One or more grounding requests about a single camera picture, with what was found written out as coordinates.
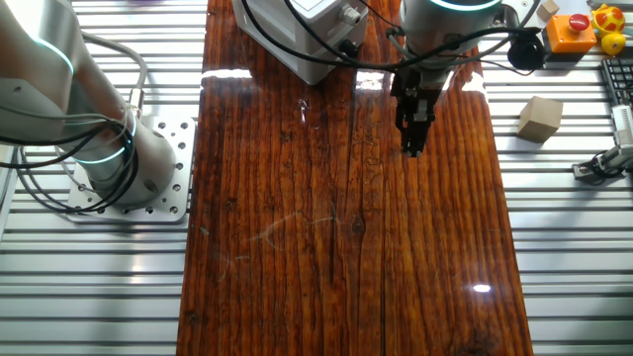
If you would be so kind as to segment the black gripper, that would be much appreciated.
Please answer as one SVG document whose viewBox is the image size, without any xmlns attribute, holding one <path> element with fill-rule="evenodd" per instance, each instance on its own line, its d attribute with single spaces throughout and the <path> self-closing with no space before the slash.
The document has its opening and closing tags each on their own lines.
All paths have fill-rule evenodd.
<svg viewBox="0 0 633 356">
<path fill-rule="evenodd" d="M 403 152 L 420 155 L 430 125 L 435 120 L 434 106 L 440 96 L 440 70 L 406 67 L 397 70 L 391 87 L 397 99 L 396 124 L 402 125 Z"/>
</svg>

